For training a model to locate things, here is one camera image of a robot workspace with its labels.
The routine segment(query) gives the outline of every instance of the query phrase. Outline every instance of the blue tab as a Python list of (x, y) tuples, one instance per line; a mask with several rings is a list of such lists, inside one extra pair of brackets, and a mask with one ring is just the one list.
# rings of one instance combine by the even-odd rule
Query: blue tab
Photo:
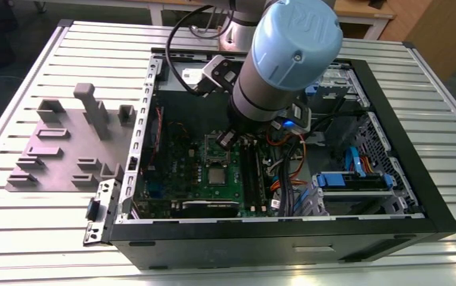
[(307, 190), (304, 191), (304, 193), (300, 195), (297, 202), (293, 206), (293, 212), (297, 211), (300, 205), (303, 204), (304, 200), (307, 199), (307, 197), (309, 196), (309, 188), (307, 188)]
[(316, 176), (317, 177), (317, 184), (319, 184), (319, 186), (325, 186), (325, 177), (324, 177), (324, 175), (317, 175)]
[(324, 174), (328, 186), (345, 186), (343, 174)]
[(389, 174), (384, 175), (384, 180), (385, 180), (388, 188), (392, 189), (392, 187), (395, 186), (395, 181), (392, 180), (392, 177)]
[(349, 165), (355, 166), (355, 171), (360, 174), (361, 177), (365, 177), (365, 172), (363, 170), (361, 158), (359, 156), (359, 150), (353, 146), (348, 148), (345, 155), (345, 169), (349, 170)]
[(312, 97), (316, 94), (316, 91), (317, 91), (317, 84), (307, 87), (307, 95), (309, 97)]

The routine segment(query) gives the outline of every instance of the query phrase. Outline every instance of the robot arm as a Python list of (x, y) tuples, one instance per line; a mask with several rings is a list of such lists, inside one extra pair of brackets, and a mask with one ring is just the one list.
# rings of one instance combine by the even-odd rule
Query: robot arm
[(293, 102), (324, 74), (341, 44), (337, 16), (324, 1), (281, 0), (267, 8), (229, 101), (233, 134), (224, 134), (221, 146), (230, 148), (237, 133), (254, 132), (281, 114), (309, 126), (311, 110)]

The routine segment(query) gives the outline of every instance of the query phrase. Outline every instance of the aluminum extrusion table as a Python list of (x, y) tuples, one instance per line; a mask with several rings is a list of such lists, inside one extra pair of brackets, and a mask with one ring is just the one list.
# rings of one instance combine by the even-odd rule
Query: aluminum extrusion table
[[(372, 263), (260, 268), (140, 271), (115, 247), (83, 248), (86, 206), (81, 192), (7, 192), (6, 179), (23, 152), (43, 98), (65, 108), (78, 82), (91, 82), (107, 109), (137, 104), (152, 47), (170, 27), (61, 22), (0, 118), (0, 283), (82, 285), (455, 285), (456, 234)], [(217, 50), (217, 41), (181, 30), (174, 47)], [(440, 193), (456, 217), (456, 102), (416, 50), (397, 42), (345, 40), (340, 57), (365, 60), (388, 96)]]

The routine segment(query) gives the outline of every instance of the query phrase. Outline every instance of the red cable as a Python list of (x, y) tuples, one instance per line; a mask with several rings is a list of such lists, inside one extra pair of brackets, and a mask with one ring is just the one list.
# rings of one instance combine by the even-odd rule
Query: red cable
[(152, 157), (150, 157), (150, 161), (148, 164), (148, 167), (141, 170), (141, 174), (145, 173), (146, 170), (149, 170), (152, 163), (154, 163), (154, 159), (156, 159), (156, 155), (157, 155), (157, 147), (158, 147), (158, 143), (161, 142), (161, 128), (162, 128), (162, 115), (161, 115), (161, 110), (158, 108), (156, 108), (157, 111), (157, 116), (158, 116), (158, 130), (157, 130), (157, 137), (156, 137), (156, 147), (154, 147), (154, 151), (152, 153)]

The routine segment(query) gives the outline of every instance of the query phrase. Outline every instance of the black cable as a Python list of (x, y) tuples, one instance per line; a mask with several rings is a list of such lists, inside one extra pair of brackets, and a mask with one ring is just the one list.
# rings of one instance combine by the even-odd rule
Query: black cable
[(214, 36), (209, 36), (209, 37), (205, 37), (205, 36), (201, 36), (201, 35), (198, 35), (196, 32), (194, 32), (194, 30), (193, 30), (193, 28), (192, 28), (192, 26), (189, 26), (189, 31), (192, 32), (192, 34), (197, 37), (197, 38), (200, 38), (200, 39), (205, 39), (205, 40), (213, 40), (213, 39), (217, 39), (220, 36), (222, 36), (226, 32), (228, 32), (228, 29), (229, 29), (229, 25), (232, 24), (232, 21), (233, 21), (233, 16), (234, 16), (234, 14), (236, 14), (236, 12), (234, 11), (232, 11), (232, 15), (230, 14), (228, 14), (228, 17), (229, 17), (229, 21), (228, 21), (228, 24), (226, 24), (226, 26), (225, 26), (225, 28), (222, 29), (222, 31), (217, 34), (217, 35), (214, 35)]
[(184, 88), (186, 89), (186, 91), (193, 94), (193, 95), (197, 95), (197, 96), (202, 96), (202, 94), (200, 92), (197, 92), (196, 90), (193, 90), (190, 88), (190, 86), (186, 84), (186, 82), (184, 81), (182, 77), (180, 76), (178, 74), (178, 71), (173, 65), (173, 62), (172, 62), (172, 56), (170, 56), (170, 47), (172, 47), (172, 41), (173, 41), (173, 37), (174, 37), (174, 34), (177, 34), (177, 31), (180, 29), (180, 26), (182, 25), (182, 23), (189, 20), (194, 15), (200, 14), (201, 12), (204, 12), (205, 10), (210, 9), (213, 6), (210, 5), (206, 5), (206, 6), (202, 6), (201, 8), (196, 9), (192, 13), (189, 13), (177, 23), (177, 25), (173, 27), (173, 30), (170, 32), (170, 36), (168, 38), (168, 41), (166, 41), (166, 62), (168, 62), (168, 65), (170, 66), (170, 70), (173, 72), (173, 75), (176, 76), (180, 84), (184, 86)]
[(304, 140), (309, 138), (309, 136), (316, 132), (316, 129), (320, 127), (320, 125), (328, 120), (333, 119), (336, 117), (343, 116), (361, 116), (367, 113), (365, 110), (352, 110), (352, 111), (340, 111), (328, 115), (321, 116), (311, 125), (311, 130), (307, 134), (304, 134)]

